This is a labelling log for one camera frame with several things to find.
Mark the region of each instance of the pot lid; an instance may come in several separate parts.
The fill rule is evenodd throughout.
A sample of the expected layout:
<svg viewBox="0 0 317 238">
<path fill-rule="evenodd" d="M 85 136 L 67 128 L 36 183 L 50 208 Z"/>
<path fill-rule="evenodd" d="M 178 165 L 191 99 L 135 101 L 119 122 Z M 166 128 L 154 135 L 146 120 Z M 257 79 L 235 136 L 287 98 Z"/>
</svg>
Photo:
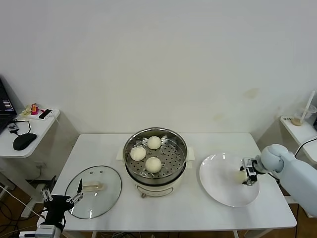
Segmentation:
<svg viewBox="0 0 317 238">
<path fill-rule="evenodd" d="M 65 195 L 74 196 L 82 179 L 84 197 L 70 214 L 81 219 L 98 217 L 117 202 L 122 188 L 120 175 L 108 166 L 94 166 L 79 173 L 68 185 Z"/>
</svg>

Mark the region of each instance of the white shelf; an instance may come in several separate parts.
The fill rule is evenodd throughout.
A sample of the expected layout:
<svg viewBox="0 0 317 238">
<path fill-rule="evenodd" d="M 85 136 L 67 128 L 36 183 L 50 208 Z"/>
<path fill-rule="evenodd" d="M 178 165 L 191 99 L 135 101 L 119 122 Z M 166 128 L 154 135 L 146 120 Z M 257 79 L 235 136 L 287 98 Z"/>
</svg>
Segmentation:
<svg viewBox="0 0 317 238">
<path fill-rule="evenodd" d="M 313 128 L 311 123 L 304 121 L 301 126 L 295 126 L 291 122 L 291 117 L 283 116 L 280 118 L 282 124 L 285 126 L 287 131 L 291 134 L 298 145 L 305 143 L 306 141 L 317 136 L 317 131 Z M 302 148 L 308 159 L 317 164 L 317 141 L 308 143 Z"/>
<path fill-rule="evenodd" d="M 18 118 L 19 120 L 28 120 L 31 126 L 31 133 L 36 134 L 37 137 L 31 144 L 24 150 L 14 150 L 13 141 L 17 137 L 15 134 L 10 134 L 10 132 L 5 128 L 0 134 L 0 158 L 26 158 L 29 157 L 36 147 L 39 145 L 46 132 L 49 130 L 51 125 L 54 123 L 55 118 L 59 115 L 59 110 L 54 109 L 54 114 L 48 117 L 46 120 L 38 119 L 28 119 L 28 118 Z M 19 133 L 27 133 L 29 130 L 29 125 L 27 122 L 17 123 L 19 127 Z"/>
</svg>

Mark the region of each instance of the white table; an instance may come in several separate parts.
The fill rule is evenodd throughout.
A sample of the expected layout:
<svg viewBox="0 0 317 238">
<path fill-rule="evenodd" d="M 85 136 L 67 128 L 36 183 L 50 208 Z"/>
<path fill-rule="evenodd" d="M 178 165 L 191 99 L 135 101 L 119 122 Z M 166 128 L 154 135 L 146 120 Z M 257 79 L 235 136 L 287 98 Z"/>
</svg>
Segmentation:
<svg viewBox="0 0 317 238">
<path fill-rule="evenodd" d="M 317 136 L 317 131 L 312 126 L 312 121 L 304 121 L 301 126 L 295 126 L 291 122 L 291 117 L 281 117 L 280 120 L 287 131 L 291 134 L 298 145 Z M 312 164 L 317 164 L 317 141 L 304 145 L 301 149 Z"/>
<path fill-rule="evenodd" d="M 260 237 L 271 229 L 296 226 L 296 220 L 273 178 L 259 177 L 261 191 L 247 207 L 232 208 L 211 198 L 199 182 L 198 169 L 203 159 L 214 152 L 231 152 L 243 157 L 260 153 L 248 133 L 181 134 L 194 148 L 195 161 L 186 169 L 180 187 L 160 198 L 141 198 L 116 155 L 130 137 L 128 134 L 82 134 L 79 136 L 53 194 L 65 194 L 70 181 L 82 170 L 107 165 L 122 179 L 121 195 L 110 211 L 100 217 L 82 220 L 68 212 L 66 231 L 251 231 L 246 237 Z"/>
<path fill-rule="evenodd" d="M 46 120 L 38 119 L 27 119 L 18 117 L 18 120 L 28 120 L 31 126 L 31 133 L 37 135 L 37 138 L 31 142 L 31 144 L 24 150 L 14 150 L 13 141 L 17 137 L 15 134 L 10 134 L 7 129 L 0 134 L 0 158 L 26 158 L 29 157 L 36 147 L 39 145 L 49 128 L 54 123 L 55 119 L 59 115 L 59 110 L 54 109 L 53 114 L 48 117 Z M 27 122 L 17 123 L 19 127 L 19 134 L 24 134 L 29 131 L 29 125 Z M 36 203 L 42 202 L 43 198 L 39 193 L 39 190 L 43 187 L 39 186 L 37 189 L 34 189 L 20 174 L 13 168 L 11 165 L 6 163 L 6 160 L 0 159 L 0 173 L 10 179 L 15 185 L 22 189 L 26 194 L 28 194 L 32 200 L 29 202 L 30 207 L 34 207 Z M 25 209 L 22 213 L 22 217 L 28 217 L 30 214 L 29 209 Z"/>
</svg>

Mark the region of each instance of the stainless steel pot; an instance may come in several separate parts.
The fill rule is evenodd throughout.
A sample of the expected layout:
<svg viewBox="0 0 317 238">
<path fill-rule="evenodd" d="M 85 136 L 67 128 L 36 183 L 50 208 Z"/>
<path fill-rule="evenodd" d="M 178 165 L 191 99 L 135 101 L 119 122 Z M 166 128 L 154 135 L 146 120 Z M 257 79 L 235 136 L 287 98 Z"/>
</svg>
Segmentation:
<svg viewBox="0 0 317 238">
<path fill-rule="evenodd" d="M 152 150 L 147 147 L 151 136 L 161 138 L 161 147 Z M 141 161 L 131 159 L 130 151 L 135 146 L 143 146 L 146 156 Z M 179 178 L 186 167 L 187 146 L 184 139 L 172 130 L 152 127 L 141 130 L 131 136 L 123 148 L 123 158 L 128 174 L 137 182 L 147 186 L 167 185 Z M 158 157 L 162 168 L 158 173 L 152 174 L 145 169 L 145 161 L 149 157 Z"/>
</svg>

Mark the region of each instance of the black mouse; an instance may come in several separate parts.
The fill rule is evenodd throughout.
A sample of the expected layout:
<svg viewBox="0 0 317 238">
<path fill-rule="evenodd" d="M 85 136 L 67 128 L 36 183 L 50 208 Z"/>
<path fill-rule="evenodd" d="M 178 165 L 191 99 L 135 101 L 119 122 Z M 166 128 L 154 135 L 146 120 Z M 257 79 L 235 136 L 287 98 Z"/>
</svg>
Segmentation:
<svg viewBox="0 0 317 238">
<path fill-rule="evenodd" d="M 13 142 L 13 148 L 15 150 L 24 150 L 28 145 L 36 139 L 36 134 L 26 133 L 18 136 Z"/>
</svg>

